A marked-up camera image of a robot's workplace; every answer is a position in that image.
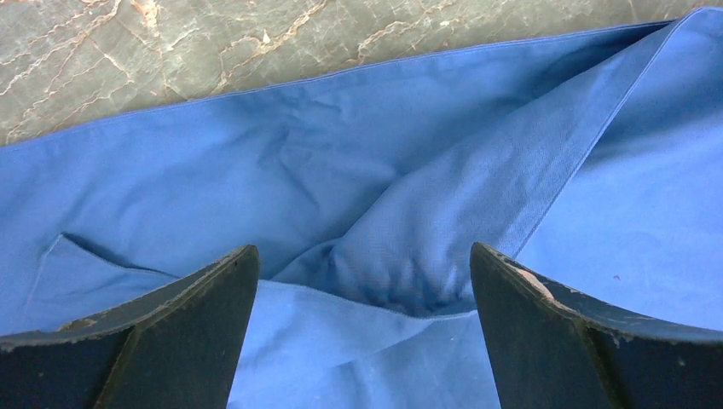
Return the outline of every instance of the stone surface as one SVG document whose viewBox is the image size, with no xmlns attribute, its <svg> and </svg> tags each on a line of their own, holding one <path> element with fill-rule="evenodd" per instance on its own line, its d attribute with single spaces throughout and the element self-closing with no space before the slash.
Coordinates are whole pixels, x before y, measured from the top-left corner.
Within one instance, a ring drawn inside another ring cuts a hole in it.
<svg viewBox="0 0 723 409">
<path fill-rule="evenodd" d="M 144 107 L 723 0 L 0 0 L 0 145 Z"/>
</svg>

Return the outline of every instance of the folded fabric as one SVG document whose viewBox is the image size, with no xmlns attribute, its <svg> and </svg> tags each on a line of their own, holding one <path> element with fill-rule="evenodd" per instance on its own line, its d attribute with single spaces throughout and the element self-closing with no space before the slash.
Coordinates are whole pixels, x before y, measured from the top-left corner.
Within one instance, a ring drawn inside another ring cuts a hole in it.
<svg viewBox="0 0 723 409">
<path fill-rule="evenodd" d="M 253 244 L 263 280 L 229 408 L 496 407 L 476 241 L 622 308 L 723 329 L 721 63 L 723 10 L 700 9 L 4 147 L 0 334 Z"/>
</svg>

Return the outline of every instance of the black object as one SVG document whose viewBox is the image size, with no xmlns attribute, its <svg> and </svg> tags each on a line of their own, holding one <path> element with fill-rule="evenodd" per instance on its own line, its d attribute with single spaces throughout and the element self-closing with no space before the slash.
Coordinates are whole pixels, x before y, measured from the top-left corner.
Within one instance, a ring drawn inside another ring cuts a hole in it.
<svg viewBox="0 0 723 409">
<path fill-rule="evenodd" d="M 0 337 L 0 406 L 223 408 L 258 281 L 244 246 L 55 332 Z"/>
<path fill-rule="evenodd" d="M 609 305 L 486 245 L 471 274 L 503 409 L 723 407 L 723 332 Z"/>
</svg>

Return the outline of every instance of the blue garment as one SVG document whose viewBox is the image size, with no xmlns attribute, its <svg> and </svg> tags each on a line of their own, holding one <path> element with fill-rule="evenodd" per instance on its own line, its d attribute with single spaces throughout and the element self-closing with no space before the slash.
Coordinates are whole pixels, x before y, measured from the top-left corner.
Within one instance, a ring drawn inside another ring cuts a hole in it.
<svg viewBox="0 0 723 409">
<path fill-rule="evenodd" d="M 723 330 L 723 10 L 132 112 L 0 149 L 0 333 L 244 244 L 229 408 L 497 407 L 469 253 Z"/>
</svg>

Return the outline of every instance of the pocket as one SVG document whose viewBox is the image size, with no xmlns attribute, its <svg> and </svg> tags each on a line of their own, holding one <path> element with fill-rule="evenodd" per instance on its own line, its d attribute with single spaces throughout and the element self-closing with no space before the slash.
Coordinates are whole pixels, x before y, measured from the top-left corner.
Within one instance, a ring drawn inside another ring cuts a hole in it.
<svg viewBox="0 0 723 409">
<path fill-rule="evenodd" d="M 61 234 L 43 254 L 22 327 L 54 331 L 68 321 L 113 308 L 175 279 L 113 264 Z"/>
</svg>

